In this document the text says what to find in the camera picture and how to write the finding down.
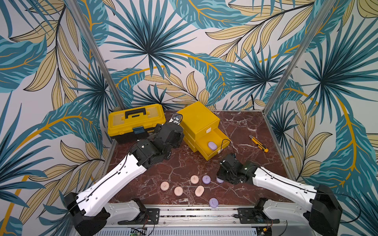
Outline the pink oval earphone case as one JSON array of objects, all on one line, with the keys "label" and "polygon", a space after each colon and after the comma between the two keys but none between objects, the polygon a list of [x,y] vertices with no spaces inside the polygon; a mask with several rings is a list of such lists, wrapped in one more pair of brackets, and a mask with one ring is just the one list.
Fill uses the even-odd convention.
[{"label": "pink oval earphone case", "polygon": [[200,185],[200,186],[198,186],[198,187],[196,188],[196,190],[195,190],[195,195],[196,195],[197,197],[201,197],[201,196],[203,195],[204,191],[205,191],[204,187]]}]

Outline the yellow black utility knife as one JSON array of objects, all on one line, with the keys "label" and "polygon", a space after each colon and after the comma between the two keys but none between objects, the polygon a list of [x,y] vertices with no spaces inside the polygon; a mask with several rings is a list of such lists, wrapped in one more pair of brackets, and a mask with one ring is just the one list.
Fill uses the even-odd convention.
[{"label": "yellow black utility knife", "polygon": [[257,145],[257,147],[259,149],[261,149],[263,152],[267,153],[269,152],[269,149],[263,144],[261,143],[256,137],[250,135],[249,138],[252,140],[252,142]]}]

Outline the yellow drawer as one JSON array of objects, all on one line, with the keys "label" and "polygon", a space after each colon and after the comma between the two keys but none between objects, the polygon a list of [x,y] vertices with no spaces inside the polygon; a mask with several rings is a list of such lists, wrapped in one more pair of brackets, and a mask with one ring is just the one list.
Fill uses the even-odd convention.
[{"label": "yellow drawer", "polygon": [[229,138],[218,128],[196,140],[198,151],[206,161],[221,153],[229,144]]}]

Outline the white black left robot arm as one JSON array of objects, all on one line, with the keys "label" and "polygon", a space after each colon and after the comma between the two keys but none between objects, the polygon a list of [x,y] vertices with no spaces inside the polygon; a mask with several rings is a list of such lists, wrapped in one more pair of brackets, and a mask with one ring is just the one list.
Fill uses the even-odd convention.
[{"label": "white black left robot arm", "polygon": [[133,179],[168,160],[171,150],[178,148],[183,138],[180,125],[158,125],[152,135],[132,145],[125,158],[96,184],[80,193],[66,195],[64,205],[78,234],[93,236],[105,225],[143,220],[147,210],[139,199],[120,206],[109,201]]}]

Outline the yellow black plastic toolbox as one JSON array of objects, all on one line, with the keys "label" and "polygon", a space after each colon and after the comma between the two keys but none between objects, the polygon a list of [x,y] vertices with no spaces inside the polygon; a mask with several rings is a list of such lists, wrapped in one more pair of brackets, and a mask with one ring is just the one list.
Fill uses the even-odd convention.
[{"label": "yellow black plastic toolbox", "polygon": [[108,135],[119,144],[145,139],[166,118],[160,104],[152,104],[109,114]]}]

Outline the right aluminium frame post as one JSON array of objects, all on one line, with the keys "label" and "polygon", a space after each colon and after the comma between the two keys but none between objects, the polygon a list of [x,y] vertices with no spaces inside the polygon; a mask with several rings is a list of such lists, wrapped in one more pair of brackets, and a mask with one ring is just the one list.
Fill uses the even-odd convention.
[{"label": "right aluminium frame post", "polygon": [[283,89],[284,85],[286,84],[289,76],[292,74],[292,71],[296,67],[298,61],[301,59],[302,55],[305,53],[306,49],[310,45],[312,39],[316,36],[318,30],[320,29],[323,21],[327,17],[329,11],[331,10],[332,6],[336,0],[332,1],[325,1],[325,3],[321,6],[318,15],[314,18],[314,22],[311,24],[309,31],[304,35],[304,38],[299,45],[299,48],[293,55],[288,67],[286,68],[281,80],[277,83],[275,90],[272,92],[268,103],[266,104],[264,110],[262,111],[263,115],[266,117],[268,113],[272,110],[275,100],[280,95],[281,90]]}]

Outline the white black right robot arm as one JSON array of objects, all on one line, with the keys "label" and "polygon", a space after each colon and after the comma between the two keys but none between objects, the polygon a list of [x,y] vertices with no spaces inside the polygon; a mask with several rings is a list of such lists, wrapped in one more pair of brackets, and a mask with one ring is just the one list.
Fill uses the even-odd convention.
[{"label": "white black right robot arm", "polygon": [[325,185],[301,184],[253,162],[241,164],[232,156],[220,161],[217,177],[233,185],[246,183],[265,188],[289,199],[290,202],[282,204],[272,200],[263,202],[261,210],[270,219],[307,223],[322,236],[338,234],[343,209]]}]

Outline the purple round earphone case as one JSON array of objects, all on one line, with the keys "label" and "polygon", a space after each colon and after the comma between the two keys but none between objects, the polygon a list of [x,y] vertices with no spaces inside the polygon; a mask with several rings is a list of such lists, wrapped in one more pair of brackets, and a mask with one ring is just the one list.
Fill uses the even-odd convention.
[{"label": "purple round earphone case", "polygon": [[211,198],[211,199],[209,200],[209,206],[210,206],[211,208],[217,208],[217,207],[219,206],[219,201],[218,201],[218,199],[217,199],[217,198]]},{"label": "purple round earphone case", "polygon": [[212,151],[216,151],[218,149],[218,146],[214,142],[209,142],[208,148]]},{"label": "purple round earphone case", "polygon": [[204,184],[210,184],[210,183],[211,183],[211,178],[210,178],[210,176],[209,176],[209,175],[204,175],[204,176],[202,177],[202,182],[203,182]]}]

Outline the yellow plastic drawer cabinet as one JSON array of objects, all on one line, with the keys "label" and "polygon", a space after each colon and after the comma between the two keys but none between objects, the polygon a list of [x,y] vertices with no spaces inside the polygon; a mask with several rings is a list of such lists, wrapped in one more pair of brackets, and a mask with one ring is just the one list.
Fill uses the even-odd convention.
[{"label": "yellow plastic drawer cabinet", "polygon": [[179,110],[178,114],[183,115],[180,126],[184,129],[184,141],[193,152],[198,151],[196,140],[219,128],[220,118],[199,101]]}]

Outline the aluminium frame post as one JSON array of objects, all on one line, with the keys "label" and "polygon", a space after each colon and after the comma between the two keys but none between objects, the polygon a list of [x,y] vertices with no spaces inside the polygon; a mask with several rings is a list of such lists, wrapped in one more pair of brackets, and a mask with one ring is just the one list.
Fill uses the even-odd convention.
[{"label": "aluminium frame post", "polygon": [[312,39],[316,36],[318,30],[320,29],[323,21],[327,17],[329,11],[331,10],[332,6],[336,0],[332,1],[325,1],[325,3],[321,6],[318,15],[314,18],[314,22],[311,24],[309,31],[304,35],[304,38],[299,45],[299,48],[293,55],[288,67],[286,68],[281,80],[277,83],[275,90],[272,92],[268,103],[266,104],[264,110],[262,111],[263,115],[266,117],[268,113],[272,110],[275,100],[280,95],[281,90],[283,89],[284,85],[286,84],[289,76],[292,74],[292,71],[296,67],[298,61],[301,59],[302,55],[305,53],[306,49],[310,45]]},{"label": "aluminium frame post", "polygon": [[89,49],[91,50],[91,52],[93,53],[93,57],[94,59],[96,60],[97,62],[97,65],[100,67],[100,70],[102,72],[102,74],[104,75],[104,78],[110,88],[110,90],[112,91],[114,97],[115,97],[115,100],[116,100],[116,103],[119,105],[119,107],[122,109],[122,110],[126,110],[126,107],[123,103],[123,100],[122,98],[120,97],[120,94],[118,93],[117,91],[117,88],[115,86],[115,83],[112,79],[112,76],[108,70],[108,67],[106,66],[106,63],[100,53],[100,50],[95,42],[95,38],[93,37],[93,34],[90,30],[90,26],[86,23],[86,20],[85,20],[85,17],[79,7],[79,4],[77,3],[77,1],[74,1],[74,0],[68,0],[67,1],[67,5],[68,7],[70,8],[71,12],[72,12],[72,15],[74,17],[74,19],[76,20],[88,46],[89,46]]}]

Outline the pink round earphone case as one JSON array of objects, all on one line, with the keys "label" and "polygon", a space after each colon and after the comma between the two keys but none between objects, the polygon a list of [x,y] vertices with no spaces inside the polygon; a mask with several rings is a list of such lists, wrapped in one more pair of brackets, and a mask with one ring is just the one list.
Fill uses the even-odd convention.
[{"label": "pink round earphone case", "polygon": [[199,177],[197,175],[192,175],[190,178],[190,181],[192,184],[198,184],[199,182]]},{"label": "pink round earphone case", "polygon": [[176,196],[182,196],[183,195],[183,189],[182,189],[182,187],[180,187],[180,186],[178,186],[178,187],[175,187],[175,189],[174,189],[174,194],[176,195]]},{"label": "pink round earphone case", "polygon": [[160,189],[161,189],[162,191],[167,191],[167,190],[169,190],[169,188],[170,188],[170,184],[169,184],[169,182],[164,181],[164,182],[162,182],[162,183],[160,184]]}]

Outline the left aluminium frame post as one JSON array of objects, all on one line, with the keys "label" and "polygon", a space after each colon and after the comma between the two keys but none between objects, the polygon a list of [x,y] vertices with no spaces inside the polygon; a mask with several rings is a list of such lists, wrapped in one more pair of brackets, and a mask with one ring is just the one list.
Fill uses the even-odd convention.
[{"label": "left aluminium frame post", "polygon": [[108,67],[106,66],[106,63],[100,53],[100,50],[95,42],[95,38],[93,37],[93,34],[90,30],[90,26],[86,23],[86,20],[85,20],[85,17],[79,7],[79,4],[77,3],[77,1],[74,1],[74,0],[68,0],[67,1],[67,5],[68,7],[70,8],[71,12],[72,12],[72,15],[74,17],[74,19],[76,20],[88,46],[89,46],[89,49],[91,50],[91,52],[93,53],[93,57],[94,59],[96,60],[97,62],[97,65],[100,67],[100,70],[102,72],[102,74],[104,75],[104,78],[110,88],[110,90],[112,91],[114,97],[115,97],[115,100],[116,100],[116,103],[119,105],[119,107],[122,109],[122,110],[126,110],[126,107],[123,103],[123,100],[122,98],[120,97],[120,94],[118,93],[117,91],[117,88],[115,86],[115,83],[112,79],[112,76],[108,70]]}]

